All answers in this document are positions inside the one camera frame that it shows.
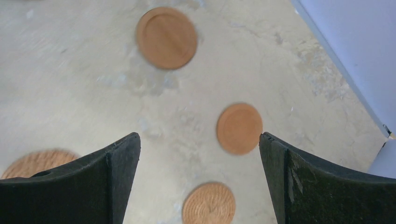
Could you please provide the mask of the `light wooden coaster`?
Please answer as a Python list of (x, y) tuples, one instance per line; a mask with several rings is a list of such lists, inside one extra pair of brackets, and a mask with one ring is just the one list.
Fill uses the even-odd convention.
[(259, 112), (247, 103), (228, 106), (216, 125), (219, 144), (234, 155), (250, 153), (258, 145), (262, 131), (263, 122)]
[(194, 57), (198, 36), (190, 19), (173, 7), (156, 7), (138, 21), (136, 43), (142, 56), (165, 70), (185, 66)]

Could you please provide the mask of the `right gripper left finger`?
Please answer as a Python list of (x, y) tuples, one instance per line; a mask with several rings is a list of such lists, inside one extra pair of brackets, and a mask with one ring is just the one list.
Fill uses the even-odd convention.
[(0, 182), (3, 224), (121, 224), (141, 152), (138, 133), (29, 178)]

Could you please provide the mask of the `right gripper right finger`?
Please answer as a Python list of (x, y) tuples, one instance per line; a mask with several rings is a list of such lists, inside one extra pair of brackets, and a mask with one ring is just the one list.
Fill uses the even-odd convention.
[(279, 224), (395, 223), (395, 179), (334, 164), (268, 132), (259, 150)]

